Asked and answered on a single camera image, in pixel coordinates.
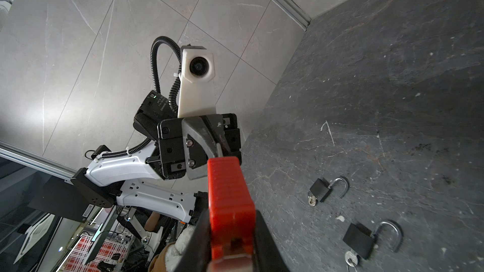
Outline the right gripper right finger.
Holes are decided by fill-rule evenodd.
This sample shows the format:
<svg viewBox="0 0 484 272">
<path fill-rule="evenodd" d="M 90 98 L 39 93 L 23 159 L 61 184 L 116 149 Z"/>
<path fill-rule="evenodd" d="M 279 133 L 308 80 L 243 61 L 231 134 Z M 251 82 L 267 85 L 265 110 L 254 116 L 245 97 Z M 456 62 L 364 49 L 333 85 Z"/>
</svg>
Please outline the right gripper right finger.
<svg viewBox="0 0 484 272">
<path fill-rule="evenodd" d="M 258 272 L 290 272 L 281 253 L 277 249 L 265 220 L 260 211 L 256 211 L 253 235 L 253 270 Z"/>
</svg>

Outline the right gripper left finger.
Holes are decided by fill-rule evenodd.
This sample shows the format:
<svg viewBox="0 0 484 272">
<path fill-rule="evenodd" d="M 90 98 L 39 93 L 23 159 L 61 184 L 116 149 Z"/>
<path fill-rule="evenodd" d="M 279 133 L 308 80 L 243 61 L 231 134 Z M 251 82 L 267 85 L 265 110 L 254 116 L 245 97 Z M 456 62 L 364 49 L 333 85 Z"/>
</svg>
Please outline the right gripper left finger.
<svg viewBox="0 0 484 272">
<path fill-rule="evenodd" d="M 175 272 L 206 272 L 211 261 L 209 210 L 204 210 Z"/>
</svg>

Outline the red padlock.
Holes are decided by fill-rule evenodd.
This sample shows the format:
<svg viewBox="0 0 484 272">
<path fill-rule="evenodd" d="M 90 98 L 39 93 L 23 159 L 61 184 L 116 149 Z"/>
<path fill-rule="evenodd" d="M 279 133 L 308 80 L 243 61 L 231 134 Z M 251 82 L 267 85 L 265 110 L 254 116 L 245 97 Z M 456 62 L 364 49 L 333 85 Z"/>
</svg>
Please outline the red padlock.
<svg viewBox="0 0 484 272">
<path fill-rule="evenodd" d="M 211 261 L 207 271 L 253 271 L 255 204 L 237 157 L 208 160 Z"/>
</svg>

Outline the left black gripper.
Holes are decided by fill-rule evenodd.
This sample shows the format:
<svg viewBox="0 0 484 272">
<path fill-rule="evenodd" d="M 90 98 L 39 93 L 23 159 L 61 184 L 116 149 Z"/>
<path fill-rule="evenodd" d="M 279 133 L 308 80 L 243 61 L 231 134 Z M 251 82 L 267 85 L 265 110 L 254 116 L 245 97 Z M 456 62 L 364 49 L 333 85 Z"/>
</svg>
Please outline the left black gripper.
<svg viewBox="0 0 484 272">
<path fill-rule="evenodd" d="M 156 158 L 160 177 L 189 180 L 208 174 L 208 160 L 241 158 L 241 133 L 234 113 L 167 119 L 158 125 Z"/>
</svg>

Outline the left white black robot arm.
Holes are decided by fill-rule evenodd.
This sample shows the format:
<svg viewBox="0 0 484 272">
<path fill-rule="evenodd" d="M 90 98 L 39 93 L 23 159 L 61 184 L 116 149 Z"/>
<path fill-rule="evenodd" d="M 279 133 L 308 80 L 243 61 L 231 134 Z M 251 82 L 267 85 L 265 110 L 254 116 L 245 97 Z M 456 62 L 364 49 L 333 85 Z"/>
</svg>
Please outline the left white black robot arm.
<svg viewBox="0 0 484 272">
<path fill-rule="evenodd" d="M 177 192 L 149 180 L 191 180 L 207 176 L 209 156 L 177 118 L 168 99 L 150 91 L 134 118 L 134 127 L 146 140 L 132 149 L 110 152 L 100 146 L 88 167 L 71 178 L 90 204 L 139 207 L 189 224 L 196 224 L 209 206 L 208 193 Z"/>
</svg>

